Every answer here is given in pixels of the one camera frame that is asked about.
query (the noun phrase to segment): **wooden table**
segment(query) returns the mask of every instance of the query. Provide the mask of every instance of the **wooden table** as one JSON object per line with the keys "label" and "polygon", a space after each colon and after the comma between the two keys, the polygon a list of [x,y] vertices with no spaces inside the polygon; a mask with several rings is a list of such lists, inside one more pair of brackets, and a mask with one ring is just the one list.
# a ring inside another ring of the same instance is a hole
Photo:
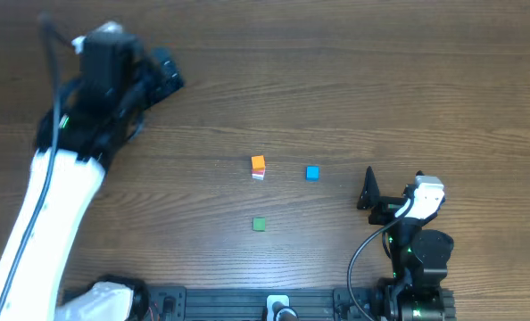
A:
{"label": "wooden table", "polygon": [[[355,209],[372,165],[386,195],[419,169],[445,183],[429,228],[455,240],[443,286],[460,320],[530,320],[530,1],[0,0],[0,255],[51,104],[42,10],[71,36],[119,21],[170,46],[187,81],[117,156],[65,287],[104,273],[342,286],[375,230]],[[61,61],[77,72],[73,54]],[[311,164],[317,183],[304,180]],[[355,273],[357,285],[390,275],[379,242]]]}

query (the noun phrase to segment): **orange cube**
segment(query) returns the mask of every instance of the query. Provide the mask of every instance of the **orange cube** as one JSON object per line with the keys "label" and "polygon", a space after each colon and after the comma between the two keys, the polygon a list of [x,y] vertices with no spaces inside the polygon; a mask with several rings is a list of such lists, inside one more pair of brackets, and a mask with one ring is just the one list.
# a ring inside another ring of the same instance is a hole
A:
{"label": "orange cube", "polygon": [[253,170],[265,170],[265,157],[263,155],[253,156],[251,158]]}

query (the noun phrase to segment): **black cable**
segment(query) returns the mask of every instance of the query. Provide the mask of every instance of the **black cable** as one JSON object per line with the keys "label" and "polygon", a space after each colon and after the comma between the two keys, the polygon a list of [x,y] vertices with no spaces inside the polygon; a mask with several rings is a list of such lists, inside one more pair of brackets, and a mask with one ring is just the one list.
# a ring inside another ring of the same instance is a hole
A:
{"label": "black cable", "polygon": [[47,192],[49,191],[49,186],[51,184],[51,177],[53,176],[54,159],[57,154],[57,145],[59,142],[59,122],[61,117],[61,93],[59,86],[61,85],[61,75],[59,72],[56,53],[51,41],[51,36],[58,38],[62,43],[64,41],[62,41],[61,38],[64,39],[64,37],[58,36],[59,34],[54,29],[53,23],[46,14],[41,14],[38,20],[41,26],[41,39],[45,48],[47,64],[51,73],[51,80],[53,84],[53,138],[51,141],[51,154],[49,156],[49,165],[47,166],[43,189],[41,190],[41,194],[39,195],[39,199],[37,200],[37,204],[33,210],[33,215],[29,220],[27,228],[25,229],[25,232],[23,232],[23,237],[21,238],[19,248],[15,253],[15,258],[13,259],[7,279],[5,280],[4,289],[1,292],[0,316],[5,304],[5,300],[7,299],[7,295],[9,294],[9,291],[12,287],[13,278],[15,277],[15,272],[17,272],[17,267],[21,261],[21,256],[25,251],[29,237],[33,232],[33,227],[35,226],[39,212],[43,208],[43,204],[45,204]]}
{"label": "black cable", "polygon": [[352,302],[356,306],[356,308],[366,317],[369,321],[376,321],[368,312],[364,310],[364,308],[358,303],[356,298],[354,297],[354,292],[352,291],[352,268],[354,267],[354,263],[356,262],[356,259],[360,256],[360,253],[366,245],[368,245],[375,237],[377,237],[380,233],[384,233],[387,231],[390,227],[392,227],[394,224],[400,222],[403,218],[406,217],[410,213],[411,207],[414,205],[414,199],[409,198],[408,202],[408,208],[400,214],[399,217],[395,218],[392,222],[386,224],[385,226],[380,227],[376,232],[374,232],[371,236],[369,236],[364,242],[360,245],[358,250],[354,252],[354,255],[352,256],[351,263],[348,265],[348,272],[346,273],[346,287],[348,288],[348,293],[351,295]]}
{"label": "black cable", "polygon": [[392,255],[390,255],[390,251],[388,250],[388,244],[386,243],[386,232],[382,233],[382,246],[384,246],[384,252],[388,259],[392,259]]}

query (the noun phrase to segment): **green cube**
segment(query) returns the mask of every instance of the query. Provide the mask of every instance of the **green cube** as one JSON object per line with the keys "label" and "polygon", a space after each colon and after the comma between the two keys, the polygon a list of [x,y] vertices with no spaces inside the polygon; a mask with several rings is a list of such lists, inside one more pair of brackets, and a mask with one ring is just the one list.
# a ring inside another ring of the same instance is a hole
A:
{"label": "green cube", "polygon": [[253,231],[265,232],[265,218],[254,218],[253,219]]}

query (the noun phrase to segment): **blue cube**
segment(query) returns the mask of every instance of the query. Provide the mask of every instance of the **blue cube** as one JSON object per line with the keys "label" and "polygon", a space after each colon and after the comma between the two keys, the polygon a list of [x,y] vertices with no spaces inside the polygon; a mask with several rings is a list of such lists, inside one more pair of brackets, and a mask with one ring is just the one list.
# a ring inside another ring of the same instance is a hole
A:
{"label": "blue cube", "polygon": [[319,166],[307,166],[307,180],[312,182],[319,180]]}

